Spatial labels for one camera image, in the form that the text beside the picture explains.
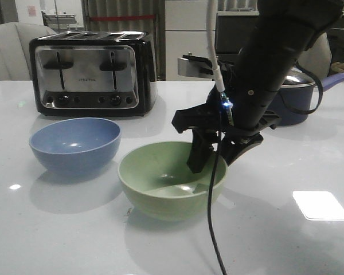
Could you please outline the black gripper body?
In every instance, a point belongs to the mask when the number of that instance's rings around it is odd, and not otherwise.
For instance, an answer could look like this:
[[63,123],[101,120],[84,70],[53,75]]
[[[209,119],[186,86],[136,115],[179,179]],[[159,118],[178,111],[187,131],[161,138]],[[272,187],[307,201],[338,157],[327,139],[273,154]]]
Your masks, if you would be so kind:
[[213,88],[205,103],[177,110],[172,119],[177,132],[222,129],[222,132],[235,139],[250,139],[263,129],[275,128],[279,123],[278,115],[267,111],[277,91],[249,85],[230,85],[225,92],[233,104],[230,108],[221,100],[217,89]]

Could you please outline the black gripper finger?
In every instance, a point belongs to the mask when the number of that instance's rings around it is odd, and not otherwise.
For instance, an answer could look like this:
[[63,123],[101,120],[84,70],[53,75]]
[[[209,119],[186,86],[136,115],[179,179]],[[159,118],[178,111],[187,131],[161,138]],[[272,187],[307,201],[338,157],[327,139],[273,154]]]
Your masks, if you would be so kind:
[[217,132],[209,129],[193,129],[193,140],[187,166],[196,174],[203,170],[217,143]]
[[222,140],[220,155],[226,164],[230,166],[241,155],[260,145],[263,140],[263,137],[259,133],[251,137],[225,135]]

